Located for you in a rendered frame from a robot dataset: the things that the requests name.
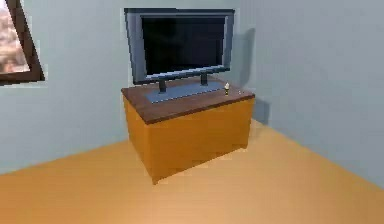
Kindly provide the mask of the orange cabinet with brown top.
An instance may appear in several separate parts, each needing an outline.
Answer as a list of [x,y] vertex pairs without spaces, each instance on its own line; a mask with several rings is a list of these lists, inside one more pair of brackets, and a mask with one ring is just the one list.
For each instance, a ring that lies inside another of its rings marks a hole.
[[216,91],[152,103],[156,84],[123,88],[128,134],[154,183],[248,145],[255,94]]

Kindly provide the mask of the grey flat television set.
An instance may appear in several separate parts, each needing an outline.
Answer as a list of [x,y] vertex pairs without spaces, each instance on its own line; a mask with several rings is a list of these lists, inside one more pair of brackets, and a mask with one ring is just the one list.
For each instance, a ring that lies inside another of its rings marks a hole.
[[224,85],[210,81],[231,66],[233,9],[126,8],[133,83],[158,83],[146,94],[159,103]]

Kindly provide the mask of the brown framed window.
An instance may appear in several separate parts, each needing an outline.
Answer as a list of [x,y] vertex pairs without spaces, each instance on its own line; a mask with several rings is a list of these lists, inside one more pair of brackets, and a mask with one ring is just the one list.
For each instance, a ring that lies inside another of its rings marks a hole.
[[44,80],[21,0],[0,0],[0,86]]

